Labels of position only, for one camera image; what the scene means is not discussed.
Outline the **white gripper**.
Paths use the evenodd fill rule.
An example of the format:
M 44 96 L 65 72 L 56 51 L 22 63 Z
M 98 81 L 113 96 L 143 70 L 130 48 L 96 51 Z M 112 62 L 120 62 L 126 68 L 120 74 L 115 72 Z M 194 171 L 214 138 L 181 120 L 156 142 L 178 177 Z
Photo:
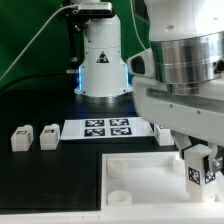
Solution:
M 171 129 L 181 159 L 192 146 L 190 138 L 224 146 L 224 72 L 221 77 L 199 84 L 198 95 L 177 96 L 155 79 L 152 50 L 144 50 L 127 61 L 137 114 L 153 124 Z

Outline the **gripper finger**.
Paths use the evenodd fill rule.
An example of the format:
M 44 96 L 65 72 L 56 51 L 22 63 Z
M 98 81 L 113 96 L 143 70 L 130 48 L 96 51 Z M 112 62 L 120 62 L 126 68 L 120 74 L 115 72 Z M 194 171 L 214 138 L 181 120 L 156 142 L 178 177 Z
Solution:
M 217 173 L 224 168 L 224 146 L 209 144 L 209 155 L 204 158 L 206 171 Z

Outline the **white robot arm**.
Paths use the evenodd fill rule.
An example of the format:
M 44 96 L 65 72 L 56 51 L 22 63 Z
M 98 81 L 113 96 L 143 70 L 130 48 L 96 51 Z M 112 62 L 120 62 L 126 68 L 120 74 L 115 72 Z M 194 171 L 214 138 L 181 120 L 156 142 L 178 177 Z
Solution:
M 112 0 L 136 111 L 152 123 L 224 147 L 224 0 Z

